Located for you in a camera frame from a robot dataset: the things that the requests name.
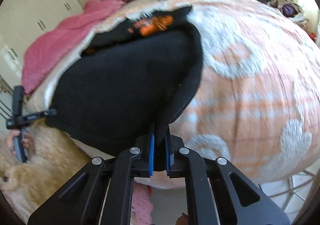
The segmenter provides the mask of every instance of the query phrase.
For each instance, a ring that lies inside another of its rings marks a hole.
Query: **human hand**
[[[182,213],[182,215],[177,219],[176,225],[188,225],[188,215]]]
[[[16,152],[14,151],[13,140],[15,137],[18,137],[19,135],[20,135],[20,130],[12,129],[12,130],[10,130],[7,137],[5,138],[5,142],[7,144],[7,147],[14,155],[16,155]],[[25,149],[28,149],[28,148],[30,148],[32,141],[33,140],[31,138],[31,136],[29,135],[28,132],[26,132],[24,135],[24,138],[21,140],[21,143],[23,144],[23,147]]]

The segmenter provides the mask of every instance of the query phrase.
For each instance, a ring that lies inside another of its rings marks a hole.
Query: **white wardrobe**
[[[77,0],[4,0],[0,6],[0,75],[20,84],[23,55],[42,34],[81,13]]]

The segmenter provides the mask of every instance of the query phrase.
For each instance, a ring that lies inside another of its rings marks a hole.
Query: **metal screw head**
[[[188,148],[180,148],[179,152],[183,155],[187,155],[190,151]]]
[[[92,159],[91,161],[93,164],[97,165],[97,164],[101,164],[102,160],[100,157],[95,157],[94,159]]]
[[[225,158],[223,158],[223,157],[219,157],[217,159],[217,162],[218,162],[218,164],[221,164],[221,165],[227,164],[227,160]]]
[[[131,148],[130,153],[131,154],[138,154],[138,153],[140,153],[140,148]]]

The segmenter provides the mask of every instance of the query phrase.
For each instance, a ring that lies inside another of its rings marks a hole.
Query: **pink blanket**
[[[84,12],[62,21],[56,29],[42,35],[27,49],[24,55],[22,85],[25,93],[31,93],[47,74],[89,31],[99,22],[118,11],[128,0],[89,0]]]

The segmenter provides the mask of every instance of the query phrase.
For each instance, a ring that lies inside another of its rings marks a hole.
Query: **purple cloth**
[[[282,7],[282,14],[287,18],[292,18],[298,14],[298,11],[295,9],[293,4],[285,4]]]

